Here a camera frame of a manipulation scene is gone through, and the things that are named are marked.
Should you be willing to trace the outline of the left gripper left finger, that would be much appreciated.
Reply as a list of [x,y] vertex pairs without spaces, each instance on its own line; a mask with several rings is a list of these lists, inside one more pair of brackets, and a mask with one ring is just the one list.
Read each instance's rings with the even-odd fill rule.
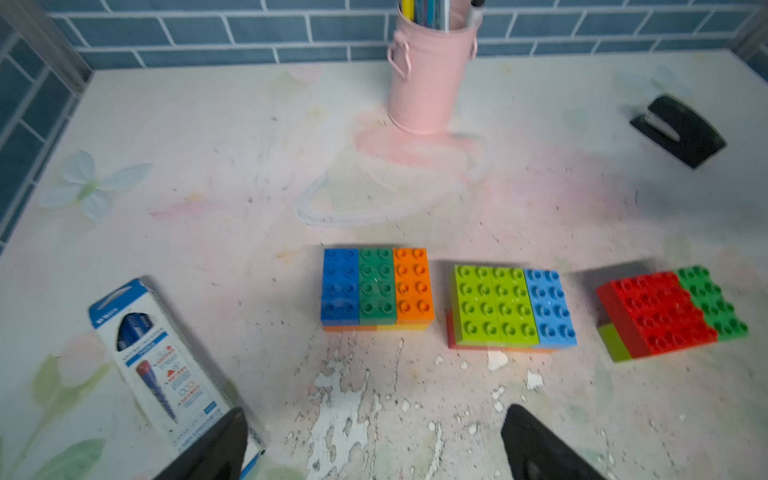
[[234,408],[155,479],[239,479],[247,448],[247,436],[244,411],[240,407]]

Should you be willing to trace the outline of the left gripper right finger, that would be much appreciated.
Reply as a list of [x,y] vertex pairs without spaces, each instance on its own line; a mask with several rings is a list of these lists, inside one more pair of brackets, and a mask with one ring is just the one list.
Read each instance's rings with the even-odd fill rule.
[[508,408],[501,428],[501,438],[515,480],[604,479],[520,404],[512,404]]

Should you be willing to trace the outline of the blue lego brick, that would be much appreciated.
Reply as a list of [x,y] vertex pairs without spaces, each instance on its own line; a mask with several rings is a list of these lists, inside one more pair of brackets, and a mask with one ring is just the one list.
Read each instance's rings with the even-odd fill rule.
[[359,324],[359,250],[324,251],[321,322],[324,326]]
[[536,349],[559,350],[577,345],[560,275],[554,270],[524,271],[539,337]]

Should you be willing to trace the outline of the lime lego brick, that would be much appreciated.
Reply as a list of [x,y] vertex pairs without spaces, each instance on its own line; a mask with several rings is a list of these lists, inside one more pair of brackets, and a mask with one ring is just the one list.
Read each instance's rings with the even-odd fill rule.
[[490,269],[455,265],[452,288],[456,343],[467,347],[500,346],[502,337]]
[[514,348],[538,345],[539,336],[524,271],[492,268],[491,278],[502,344]]
[[632,356],[612,323],[598,328],[598,333],[614,363],[630,361]]

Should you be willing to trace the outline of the red lego brick top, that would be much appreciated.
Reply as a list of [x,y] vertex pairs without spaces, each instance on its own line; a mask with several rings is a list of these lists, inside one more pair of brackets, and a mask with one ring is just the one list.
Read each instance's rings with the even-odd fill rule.
[[705,322],[704,316],[702,321],[666,331],[658,329],[649,336],[620,337],[633,359],[659,356],[718,341],[718,333]]

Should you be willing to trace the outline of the yellow lego brick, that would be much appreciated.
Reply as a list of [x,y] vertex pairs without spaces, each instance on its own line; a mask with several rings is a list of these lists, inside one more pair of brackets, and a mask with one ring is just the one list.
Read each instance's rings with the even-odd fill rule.
[[376,331],[424,331],[430,324],[395,324],[395,325],[377,325]]

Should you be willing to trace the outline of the orange lego brick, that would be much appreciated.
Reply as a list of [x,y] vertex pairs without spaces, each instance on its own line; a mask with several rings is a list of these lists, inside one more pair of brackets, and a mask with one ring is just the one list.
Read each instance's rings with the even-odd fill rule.
[[328,326],[323,325],[323,330],[326,332],[370,332],[377,331],[378,327],[375,325],[343,325],[343,326]]
[[424,248],[393,250],[396,324],[426,328],[435,318],[429,262]]

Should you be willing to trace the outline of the dark green lego brick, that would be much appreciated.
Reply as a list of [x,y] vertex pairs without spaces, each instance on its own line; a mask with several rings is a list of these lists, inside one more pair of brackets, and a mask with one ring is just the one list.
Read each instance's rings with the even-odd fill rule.
[[361,325],[394,325],[397,320],[395,271],[391,248],[359,250]]

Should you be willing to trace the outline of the lime lego brick top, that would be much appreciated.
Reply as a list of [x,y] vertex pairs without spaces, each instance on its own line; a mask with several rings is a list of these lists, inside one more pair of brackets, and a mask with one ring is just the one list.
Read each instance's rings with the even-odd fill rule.
[[630,361],[632,356],[612,323],[598,328],[598,333],[614,363]]

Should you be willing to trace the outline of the small red lego brick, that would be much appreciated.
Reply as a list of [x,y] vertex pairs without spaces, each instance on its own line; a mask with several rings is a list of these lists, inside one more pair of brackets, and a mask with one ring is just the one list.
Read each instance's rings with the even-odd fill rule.
[[465,351],[487,351],[487,346],[464,346],[456,343],[454,332],[454,321],[451,311],[446,312],[446,331],[448,337],[448,348],[451,350],[465,350]]

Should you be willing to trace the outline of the red lego brick bottom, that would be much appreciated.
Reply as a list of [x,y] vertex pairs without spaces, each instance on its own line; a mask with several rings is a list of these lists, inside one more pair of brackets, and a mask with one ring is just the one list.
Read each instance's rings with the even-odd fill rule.
[[672,272],[613,280],[596,292],[617,332],[627,338],[703,320],[703,314]]

